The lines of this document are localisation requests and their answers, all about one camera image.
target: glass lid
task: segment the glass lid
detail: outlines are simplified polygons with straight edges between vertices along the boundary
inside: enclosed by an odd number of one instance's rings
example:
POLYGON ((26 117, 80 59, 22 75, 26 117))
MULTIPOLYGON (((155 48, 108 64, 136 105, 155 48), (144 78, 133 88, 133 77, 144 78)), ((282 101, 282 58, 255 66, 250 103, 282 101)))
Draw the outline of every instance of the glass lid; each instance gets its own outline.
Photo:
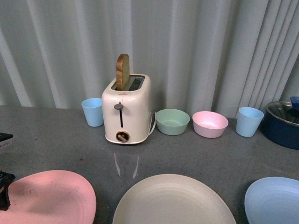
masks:
POLYGON ((295 110, 290 102, 272 102, 266 106, 266 109, 279 120, 299 127, 299 111, 295 110))

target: bread slice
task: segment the bread slice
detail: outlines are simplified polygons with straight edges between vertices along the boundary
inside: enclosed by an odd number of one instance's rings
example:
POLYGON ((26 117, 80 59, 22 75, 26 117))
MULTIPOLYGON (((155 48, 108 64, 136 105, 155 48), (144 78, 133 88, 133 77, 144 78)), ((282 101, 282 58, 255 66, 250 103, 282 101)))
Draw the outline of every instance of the bread slice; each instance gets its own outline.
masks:
POLYGON ((116 88, 123 91, 130 79, 129 55, 119 55, 116 62, 116 88))

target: toaster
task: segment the toaster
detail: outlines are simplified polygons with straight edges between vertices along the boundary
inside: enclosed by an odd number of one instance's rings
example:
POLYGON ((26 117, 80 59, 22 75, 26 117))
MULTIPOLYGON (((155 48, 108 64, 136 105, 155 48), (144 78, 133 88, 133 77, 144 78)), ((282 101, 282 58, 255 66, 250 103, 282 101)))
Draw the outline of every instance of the toaster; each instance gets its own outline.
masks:
POLYGON ((122 91, 116 78, 102 94, 105 138, 116 144, 137 144, 150 133, 153 113, 150 103, 150 77, 130 74, 122 91))

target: beige plate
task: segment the beige plate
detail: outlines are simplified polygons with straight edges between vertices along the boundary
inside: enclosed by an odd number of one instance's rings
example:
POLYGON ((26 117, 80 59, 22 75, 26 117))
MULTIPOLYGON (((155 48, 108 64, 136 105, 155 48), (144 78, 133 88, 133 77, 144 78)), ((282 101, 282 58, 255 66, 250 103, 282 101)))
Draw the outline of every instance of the beige plate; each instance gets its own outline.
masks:
POLYGON ((119 202, 113 224, 235 224, 224 201, 190 177, 156 175, 134 185, 119 202))

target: toaster slot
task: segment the toaster slot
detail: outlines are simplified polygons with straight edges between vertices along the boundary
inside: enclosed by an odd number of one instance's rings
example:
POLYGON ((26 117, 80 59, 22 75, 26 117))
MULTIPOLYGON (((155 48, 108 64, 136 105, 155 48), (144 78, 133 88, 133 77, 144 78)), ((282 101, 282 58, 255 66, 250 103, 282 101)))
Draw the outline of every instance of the toaster slot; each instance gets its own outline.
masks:
POLYGON ((122 122, 122 109, 123 109, 123 105, 121 104, 121 102, 119 102, 118 104, 114 105, 114 109, 119 110, 120 111, 120 120, 121 120, 121 127, 123 127, 123 122, 122 122))
MULTIPOLYGON (((144 76, 130 76, 128 84, 125 86, 123 91, 135 91, 141 88, 145 77, 144 76)), ((112 86, 113 90, 117 91, 116 83, 112 86)))

